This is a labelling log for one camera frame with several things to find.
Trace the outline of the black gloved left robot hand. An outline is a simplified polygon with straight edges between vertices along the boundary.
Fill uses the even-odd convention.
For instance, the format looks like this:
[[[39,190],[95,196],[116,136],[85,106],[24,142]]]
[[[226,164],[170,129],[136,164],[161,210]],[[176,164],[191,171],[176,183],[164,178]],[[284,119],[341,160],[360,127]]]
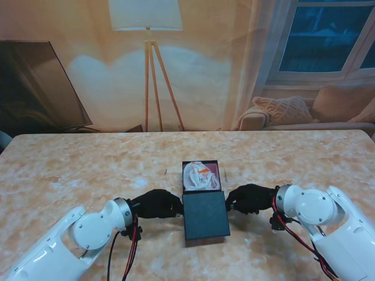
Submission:
[[[140,218],[173,218],[183,215],[183,204],[179,197],[164,189],[154,189],[131,200],[132,207]]]

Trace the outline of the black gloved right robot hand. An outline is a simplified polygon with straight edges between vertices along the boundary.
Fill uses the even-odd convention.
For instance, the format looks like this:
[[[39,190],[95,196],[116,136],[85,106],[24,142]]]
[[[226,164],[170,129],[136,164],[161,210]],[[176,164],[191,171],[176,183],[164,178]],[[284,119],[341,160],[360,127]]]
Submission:
[[[268,188],[256,184],[246,184],[229,192],[226,198],[226,210],[237,210],[242,214],[258,214],[272,207],[277,188]]]

